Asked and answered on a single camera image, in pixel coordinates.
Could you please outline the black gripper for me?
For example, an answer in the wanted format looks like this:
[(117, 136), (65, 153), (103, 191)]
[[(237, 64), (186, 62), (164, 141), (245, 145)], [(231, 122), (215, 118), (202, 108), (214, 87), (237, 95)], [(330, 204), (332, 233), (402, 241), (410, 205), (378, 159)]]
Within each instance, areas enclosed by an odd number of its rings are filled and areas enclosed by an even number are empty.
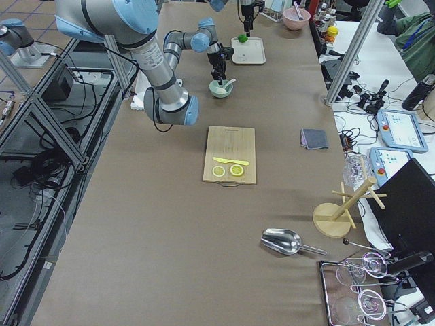
[(212, 65), (213, 69), (211, 75), (214, 80), (219, 81), (219, 85), (222, 86), (226, 80), (226, 61), (222, 60), (220, 56), (221, 48), (207, 48), (207, 57), (209, 63)]
[(254, 4), (253, 3), (242, 3), (241, 4), (241, 14), (244, 31), (247, 31), (247, 36), (251, 36), (251, 30), (253, 29), (254, 21)]

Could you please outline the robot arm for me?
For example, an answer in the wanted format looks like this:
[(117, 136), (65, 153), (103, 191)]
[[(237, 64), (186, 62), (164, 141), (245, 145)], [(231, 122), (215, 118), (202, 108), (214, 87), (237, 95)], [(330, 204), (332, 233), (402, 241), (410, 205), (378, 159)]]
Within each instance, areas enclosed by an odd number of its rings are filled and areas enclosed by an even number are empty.
[[(228, 1), (225, 0), (210, 0), (208, 1), (212, 9), (216, 12), (220, 12), (224, 9)], [(251, 36), (251, 30), (254, 27), (254, 20), (256, 19), (255, 7), (259, 7), (259, 12), (264, 7), (263, 1), (254, 0), (240, 0), (237, 1), (238, 17), (243, 23), (243, 28), (247, 37)]]
[(197, 121), (198, 99), (175, 75), (183, 50), (206, 53), (213, 79), (221, 84), (226, 78), (226, 61), (234, 50), (219, 42), (210, 17), (202, 19), (195, 32), (168, 33), (161, 48), (155, 1), (56, 1), (55, 6), (56, 25), (63, 34), (93, 43), (103, 43), (112, 35), (131, 53), (150, 83), (144, 108), (156, 123), (190, 126)]

